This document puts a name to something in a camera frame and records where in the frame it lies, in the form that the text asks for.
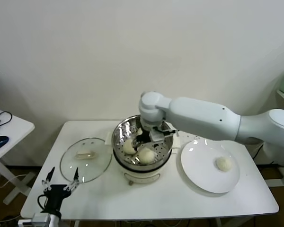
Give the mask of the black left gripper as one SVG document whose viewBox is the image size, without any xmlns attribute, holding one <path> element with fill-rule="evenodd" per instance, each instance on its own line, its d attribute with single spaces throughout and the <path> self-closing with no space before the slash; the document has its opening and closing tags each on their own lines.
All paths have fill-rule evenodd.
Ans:
<svg viewBox="0 0 284 227">
<path fill-rule="evenodd" d="M 73 181 L 68 185 L 52 184 L 50 186 L 50 181 L 52 179 L 54 171 L 55 171 L 55 167 L 53 167 L 51 171 L 47 174 L 46 178 L 42 180 L 42 186 L 44 188 L 44 193 L 40 195 L 40 198 L 46 197 L 47 202 L 45 203 L 44 206 L 40 204 L 40 208 L 42 209 L 41 213 L 48 213 L 51 215 L 55 215 L 57 217 L 61 217 L 62 214 L 60 212 L 60 209 L 61 209 L 63 200 L 68 198 L 71 195 L 71 191 L 74 191 L 80 184 L 79 172 L 77 168 Z"/>
</svg>

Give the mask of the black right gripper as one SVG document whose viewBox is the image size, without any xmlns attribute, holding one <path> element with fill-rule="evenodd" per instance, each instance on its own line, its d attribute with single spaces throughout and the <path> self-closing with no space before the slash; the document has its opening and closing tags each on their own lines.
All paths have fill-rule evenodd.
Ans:
<svg viewBox="0 0 284 227">
<path fill-rule="evenodd" d="M 150 132 L 144 129 L 138 129 L 136 138 L 132 140 L 132 148 L 137 151 L 140 143 L 149 142 L 152 142 Z"/>
</svg>

